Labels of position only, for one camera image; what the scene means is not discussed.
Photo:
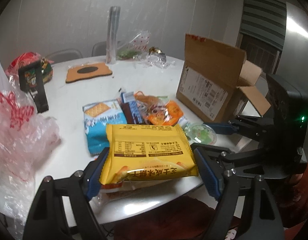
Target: window blind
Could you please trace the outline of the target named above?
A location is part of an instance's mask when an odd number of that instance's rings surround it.
[[[286,3],[278,0],[244,0],[240,33],[282,51],[286,31]]]

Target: yellow snack package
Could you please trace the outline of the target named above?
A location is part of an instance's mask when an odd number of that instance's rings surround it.
[[[100,183],[198,176],[189,142],[176,126],[107,124],[109,154]]]

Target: round table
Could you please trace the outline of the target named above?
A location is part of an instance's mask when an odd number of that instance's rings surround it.
[[[88,152],[84,130],[82,106],[118,96],[118,90],[143,91],[146,95],[168,96],[177,101],[185,116],[191,122],[202,122],[193,112],[176,99],[176,90],[182,73],[183,60],[167,57],[175,61],[167,69],[146,67],[133,61],[118,61],[108,65],[113,75],[97,77],[70,84],[65,83],[69,67],[84,63],[104,62],[105,57],[91,57],[53,65],[53,79],[45,84],[49,111],[44,116],[52,116],[57,120],[61,136],[61,144],[51,153],[48,160],[36,172],[35,189],[42,179],[51,175],[54,179],[69,177],[77,170],[84,170],[87,164],[94,160]],[[255,115],[251,105],[245,112]],[[223,135],[218,135],[217,146],[228,147],[237,151],[233,141]],[[112,200],[96,210],[95,216],[100,224],[128,218],[163,205],[185,193],[194,190],[202,184],[199,177],[174,179],[150,188],[143,188],[128,197]],[[68,197],[64,198],[64,208],[68,225],[75,226],[75,219]]]

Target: pink plastic bag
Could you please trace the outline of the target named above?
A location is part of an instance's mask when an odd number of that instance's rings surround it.
[[[37,114],[33,100],[12,76],[8,81],[0,64],[0,212],[17,221],[16,239],[35,194],[36,168],[58,143],[56,121]]]

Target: plastic wrap tube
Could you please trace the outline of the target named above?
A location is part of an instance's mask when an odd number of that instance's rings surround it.
[[[117,54],[117,31],[121,7],[112,6],[109,10],[107,42],[106,42],[106,63],[115,64]]]

